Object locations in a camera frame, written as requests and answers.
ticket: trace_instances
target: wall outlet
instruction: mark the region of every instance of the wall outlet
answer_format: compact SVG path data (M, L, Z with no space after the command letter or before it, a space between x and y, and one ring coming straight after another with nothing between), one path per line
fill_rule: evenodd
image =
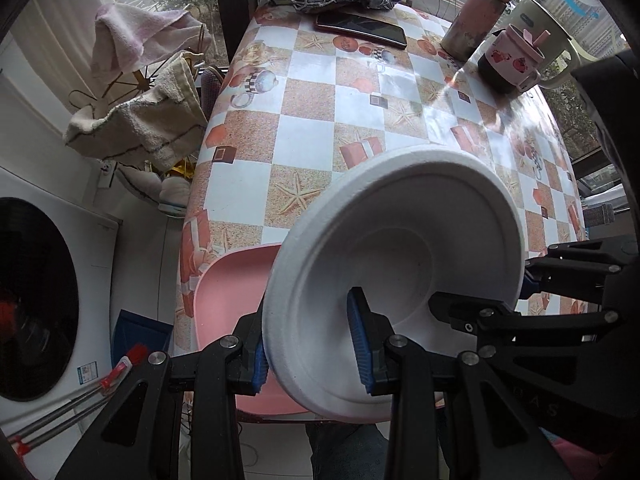
M100 176L98 177L98 189L106 189L111 187L113 175L115 174L118 163L114 160L103 160L100 167Z

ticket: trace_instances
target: white foam plate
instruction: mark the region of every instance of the white foam plate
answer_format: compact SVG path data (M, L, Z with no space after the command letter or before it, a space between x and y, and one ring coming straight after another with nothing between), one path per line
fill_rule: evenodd
M412 146L359 164L293 226L271 271L262 330L271 370L306 409L345 422L390 418L360 383L346 295L423 348L455 356L474 336L430 313L436 291L518 299L524 242L513 200L473 155Z

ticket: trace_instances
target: table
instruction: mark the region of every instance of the table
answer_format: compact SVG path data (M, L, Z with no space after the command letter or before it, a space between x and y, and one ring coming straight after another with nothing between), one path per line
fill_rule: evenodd
M407 49L318 32L312 16L292 7L256 11L191 186L175 354L197 350L193 291L213 260L281 242L334 180L384 151L436 143L473 153L509 189L529 257L586 238L569 156L540 90L495 94L479 78L480 52L460 68L439 45L449 22L402 5L366 15L400 25ZM517 310L568 314L586 305L536 294Z

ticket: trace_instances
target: beige towel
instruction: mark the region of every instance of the beige towel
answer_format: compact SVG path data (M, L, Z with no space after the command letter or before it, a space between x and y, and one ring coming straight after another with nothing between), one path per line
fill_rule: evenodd
M182 55L170 59L151 90L105 116L98 116L95 105L78 110L71 117L65 142L84 156L139 168L149 160L162 171L193 153L200 147L207 120Z

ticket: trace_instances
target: phone screen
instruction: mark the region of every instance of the phone screen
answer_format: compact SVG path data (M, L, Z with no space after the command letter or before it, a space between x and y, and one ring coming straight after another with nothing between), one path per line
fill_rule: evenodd
M318 14L317 24L319 27L335 27L342 30L350 30L357 34L375 36L406 45L406 37L401 27L380 22L379 20L372 20L371 18L364 18L363 16L355 16L354 14L335 11L322 12Z

